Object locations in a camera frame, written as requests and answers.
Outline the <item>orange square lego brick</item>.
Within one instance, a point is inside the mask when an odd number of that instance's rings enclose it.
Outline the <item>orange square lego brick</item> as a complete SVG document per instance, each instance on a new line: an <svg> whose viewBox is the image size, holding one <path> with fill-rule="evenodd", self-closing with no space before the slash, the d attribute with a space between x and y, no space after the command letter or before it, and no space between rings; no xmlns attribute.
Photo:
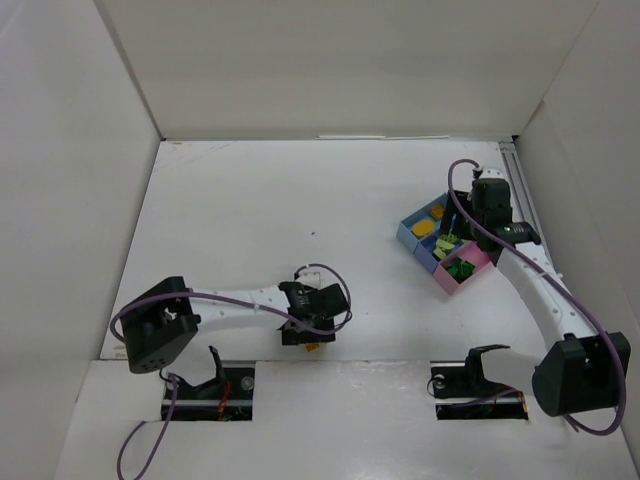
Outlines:
<svg viewBox="0 0 640 480"><path fill-rule="evenodd" d="M441 205L436 205L431 209L431 213L436 220L440 220L444 216L445 208L442 207Z"/></svg>

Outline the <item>small green lego brick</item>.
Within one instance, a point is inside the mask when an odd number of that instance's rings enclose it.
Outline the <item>small green lego brick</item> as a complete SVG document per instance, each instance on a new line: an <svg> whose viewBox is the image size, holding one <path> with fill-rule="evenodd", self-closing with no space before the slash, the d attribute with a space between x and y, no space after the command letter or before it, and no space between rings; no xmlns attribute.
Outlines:
<svg viewBox="0 0 640 480"><path fill-rule="evenodd" d="M461 261L457 267L458 275L456 279L459 283L462 283L471 277L475 270L475 265L466 260Z"/></svg>

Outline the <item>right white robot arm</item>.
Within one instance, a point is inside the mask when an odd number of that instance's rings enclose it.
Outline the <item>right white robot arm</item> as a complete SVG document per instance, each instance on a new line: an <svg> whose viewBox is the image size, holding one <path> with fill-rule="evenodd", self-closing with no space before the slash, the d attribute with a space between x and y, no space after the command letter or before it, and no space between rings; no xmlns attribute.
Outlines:
<svg viewBox="0 0 640 480"><path fill-rule="evenodd" d="M449 191L442 226L488 255L535 320L547 349L532 375L541 409L551 417L606 408L622 415L629 341L593 325L550 265L539 234L512 214L508 182L479 178L468 192Z"/></svg>

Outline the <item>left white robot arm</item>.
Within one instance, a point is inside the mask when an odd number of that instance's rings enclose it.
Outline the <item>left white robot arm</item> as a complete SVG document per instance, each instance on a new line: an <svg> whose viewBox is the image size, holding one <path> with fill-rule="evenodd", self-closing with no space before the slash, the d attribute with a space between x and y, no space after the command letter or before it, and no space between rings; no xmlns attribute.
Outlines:
<svg viewBox="0 0 640 480"><path fill-rule="evenodd" d="M254 290L196 291L183 277L168 277L125 305L112 319L112 335L123 343L129 371L164 372L204 395L224 382L214 332L264 329L284 346L330 343L352 317L343 283L323 288L290 281Z"/></svg>

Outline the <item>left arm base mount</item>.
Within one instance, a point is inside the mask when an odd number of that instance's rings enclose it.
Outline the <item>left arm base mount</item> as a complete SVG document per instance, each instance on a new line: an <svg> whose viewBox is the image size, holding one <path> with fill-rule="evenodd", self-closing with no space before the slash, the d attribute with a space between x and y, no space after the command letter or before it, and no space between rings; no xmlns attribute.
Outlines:
<svg viewBox="0 0 640 480"><path fill-rule="evenodd" d="M248 422L253 417L256 363L223 361L218 350L209 346L211 361L207 382L191 386L176 376L177 400L172 420L209 422Z"/></svg>

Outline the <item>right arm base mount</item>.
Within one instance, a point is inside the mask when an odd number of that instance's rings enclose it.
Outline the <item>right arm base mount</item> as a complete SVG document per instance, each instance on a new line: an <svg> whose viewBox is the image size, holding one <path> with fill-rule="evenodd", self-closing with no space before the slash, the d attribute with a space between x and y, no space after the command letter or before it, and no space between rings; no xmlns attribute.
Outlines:
<svg viewBox="0 0 640 480"><path fill-rule="evenodd" d="M529 420L524 394L485 376L482 355L502 349L509 349L509 346L474 347L464 360L430 362L426 389L435 400L437 420Z"/></svg>

